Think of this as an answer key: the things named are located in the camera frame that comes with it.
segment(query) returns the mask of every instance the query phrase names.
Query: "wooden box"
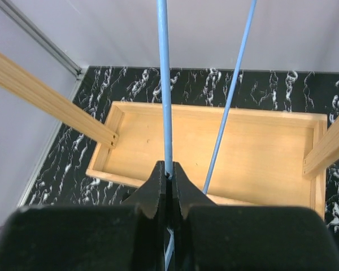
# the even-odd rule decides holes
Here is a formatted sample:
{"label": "wooden box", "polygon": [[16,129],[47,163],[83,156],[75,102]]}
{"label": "wooden box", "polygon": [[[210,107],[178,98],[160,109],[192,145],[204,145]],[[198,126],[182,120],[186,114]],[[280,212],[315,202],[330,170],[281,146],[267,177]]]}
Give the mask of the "wooden box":
{"label": "wooden box", "polygon": [[[162,105],[114,102],[105,125],[0,53],[0,86],[97,141],[87,175],[141,186],[164,159]],[[172,106],[173,158],[203,188],[223,109]],[[324,218],[339,116],[231,109],[208,196],[217,204],[304,206]]]}
{"label": "wooden box", "polygon": [[[172,105],[173,160],[203,188],[223,108]],[[141,186],[164,160],[161,104],[114,102],[105,126],[115,148],[98,143],[88,176]],[[327,116],[231,109],[208,196],[218,204],[304,206],[324,217],[325,171],[303,177],[303,160],[327,130]]]}

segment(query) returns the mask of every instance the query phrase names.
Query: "gray wall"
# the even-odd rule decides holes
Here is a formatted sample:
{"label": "gray wall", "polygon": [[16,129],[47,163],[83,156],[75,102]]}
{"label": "gray wall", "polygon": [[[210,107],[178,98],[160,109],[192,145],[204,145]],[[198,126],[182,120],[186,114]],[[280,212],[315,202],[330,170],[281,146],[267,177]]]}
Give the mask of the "gray wall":
{"label": "gray wall", "polygon": [[[0,52],[69,96],[75,78],[0,11]],[[0,88],[0,225],[15,209],[57,121]]]}
{"label": "gray wall", "polygon": [[[156,0],[12,0],[81,66],[158,66]],[[251,0],[167,0],[172,67],[234,68]],[[242,68],[339,72],[339,0],[259,0]]]}

